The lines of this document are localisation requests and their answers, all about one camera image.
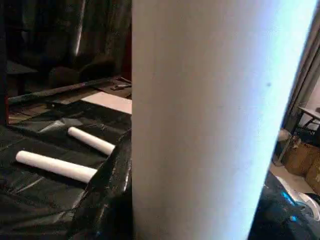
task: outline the black tarp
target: black tarp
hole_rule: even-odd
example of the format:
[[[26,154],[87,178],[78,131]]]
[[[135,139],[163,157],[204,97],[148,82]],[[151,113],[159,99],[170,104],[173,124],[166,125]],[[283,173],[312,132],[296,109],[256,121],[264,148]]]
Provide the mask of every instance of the black tarp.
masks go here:
[[[68,136],[71,126],[117,144],[131,128],[131,116],[78,101],[19,124],[0,127],[0,238],[56,239],[65,236],[87,187],[76,180],[17,163],[18,151],[30,151],[96,169],[104,164],[103,174],[99,174],[104,176],[102,183],[105,186],[112,183],[113,189],[117,184],[123,185],[121,176],[131,170],[128,160],[131,157],[107,160],[108,156]],[[110,198],[108,201],[112,202],[112,198],[121,195],[117,193],[104,193],[104,198]]]

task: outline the white cylinder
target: white cylinder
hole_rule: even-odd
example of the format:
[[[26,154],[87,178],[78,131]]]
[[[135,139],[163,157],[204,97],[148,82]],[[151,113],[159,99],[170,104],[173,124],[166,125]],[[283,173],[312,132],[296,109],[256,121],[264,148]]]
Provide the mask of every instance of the white cylinder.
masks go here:
[[[136,0],[138,240],[244,240],[316,0]]]
[[[59,174],[83,183],[88,183],[97,170],[87,166],[42,156],[28,151],[19,151],[15,159],[22,164]]]
[[[115,148],[115,145],[73,126],[68,129],[68,134],[107,155],[110,155]]]

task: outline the paper roll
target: paper roll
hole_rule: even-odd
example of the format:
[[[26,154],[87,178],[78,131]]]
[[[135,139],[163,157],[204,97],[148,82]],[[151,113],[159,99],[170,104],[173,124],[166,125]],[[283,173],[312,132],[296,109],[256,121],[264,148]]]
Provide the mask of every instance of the paper roll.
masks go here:
[[[110,155],[115,148],[115,145],[73,126],[68,129],[68,134],[107,155]]]
[[[248,238],[316,3],[134,2],[135,239]]]
[[[19,151],[15,159],[22,164],[59,174],[83,183],[88,183],[97,170],[56,158],[35,154],[28,151]]]

